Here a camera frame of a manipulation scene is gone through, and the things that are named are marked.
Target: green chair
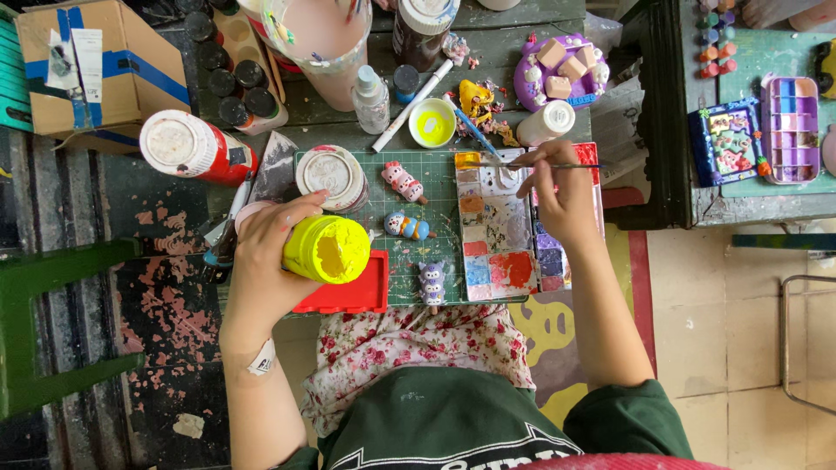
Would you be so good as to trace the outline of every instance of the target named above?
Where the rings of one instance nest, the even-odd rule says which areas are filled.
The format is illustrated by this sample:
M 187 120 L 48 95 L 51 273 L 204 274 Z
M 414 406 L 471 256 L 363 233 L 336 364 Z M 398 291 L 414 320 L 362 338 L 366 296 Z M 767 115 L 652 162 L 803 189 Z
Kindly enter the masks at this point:
M 0 262 L 0 420 L 60 400 L 145 363 L 135 353 L 56 375 L 37 372 L 32 298 L 141 255 L 133 238 Z

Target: metal chair leg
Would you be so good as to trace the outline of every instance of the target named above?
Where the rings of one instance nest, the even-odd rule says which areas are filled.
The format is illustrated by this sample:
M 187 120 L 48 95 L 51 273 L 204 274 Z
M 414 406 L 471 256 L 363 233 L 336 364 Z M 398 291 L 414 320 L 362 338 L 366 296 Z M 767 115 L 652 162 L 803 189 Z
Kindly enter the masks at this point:
M 783 280 L 781 283 L 781 314 L 780 314 L 780 328 L 781 328 L 781 388 L 783 388 L 784 393 L 787 394 L 790 400 L 795 401 L 796 403 L 801 403 L 805 406 L 810 406 L 811 408 L 815 408 L 819 411 L 823 411 L 830 415 L 836 416 L 836 410 L 832 410 L 827 408 L 826 406 L 817 405 L 807 400 L 803 400 L 798 398 L 797 396 L 793 395 L 793 393 L 789 390 L 789 378 L 790 378 L 790 370 L 789 370 L 789 284 L 792 281 L 796 280 L 804 280 L 804 281 L 820 281 L 824 283 L 836 283 L 836 278 L 829 278 L 825 276 L 808 276 L 806 274 L 799 274 L 796 276 L 790 276 Z

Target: floral skirt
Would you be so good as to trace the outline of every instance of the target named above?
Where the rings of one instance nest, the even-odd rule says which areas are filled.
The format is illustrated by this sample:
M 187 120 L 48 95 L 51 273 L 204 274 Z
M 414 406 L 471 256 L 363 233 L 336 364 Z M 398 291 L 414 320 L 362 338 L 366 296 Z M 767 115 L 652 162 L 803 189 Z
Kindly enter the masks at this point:
M 354 399 L 395 367 L 466 367 L 533 389 L 526 338 L 504 304 L 392 308 L 385 314 L 324 315 L 317 370 L 302 383 L 302 416 L 328 436 Z

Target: person's left hand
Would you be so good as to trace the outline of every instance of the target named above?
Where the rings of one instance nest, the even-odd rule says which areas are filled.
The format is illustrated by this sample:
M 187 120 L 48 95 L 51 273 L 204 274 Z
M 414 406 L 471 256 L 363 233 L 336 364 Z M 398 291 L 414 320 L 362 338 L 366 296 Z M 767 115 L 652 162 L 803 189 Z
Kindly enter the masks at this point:
M 266 207 L 242 222 L 220 333 L 222 349 L 261 347 L 276 322 L 322 285 L 283 270 L 282 254 L 290 229 L 321 214 L 327 196 L 326 190 L 312 192 Z

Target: white pen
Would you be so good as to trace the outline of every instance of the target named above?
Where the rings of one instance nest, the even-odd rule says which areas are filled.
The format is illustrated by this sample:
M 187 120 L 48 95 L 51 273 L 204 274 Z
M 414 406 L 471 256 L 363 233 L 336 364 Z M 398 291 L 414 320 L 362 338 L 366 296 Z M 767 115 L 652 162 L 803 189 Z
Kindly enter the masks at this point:
M 447 72 L 453 68 L 453 61 L 452 60 L 445 60 L 444 64 L 441 64 L 441 67 L 436 70 L 430 79 L 424 85 L 424 88 L 421 89 L 416 95 L 415 98 L 410 101 L 410 103 L 404 108 L 403 111 L 400 112 L 397 118 L 392 121 L 392 124 L 383 131 L 383 134 L 380 134 L 380 137 L 375 141 L 375 143 L 371 146 L 375 152 L 379 152 L 383 150 L 383 147 L 392 140 L 392 137 L 395 136 L 395 132 L 400 129 L 400 127 L 410 118 L 410 113 L 412 112 L 412 108 L 415 108 L 418 103 L 420 103 L 430 92 L 438 85 L 438 82 L 444 78 L 444 75 L 447 75 Z

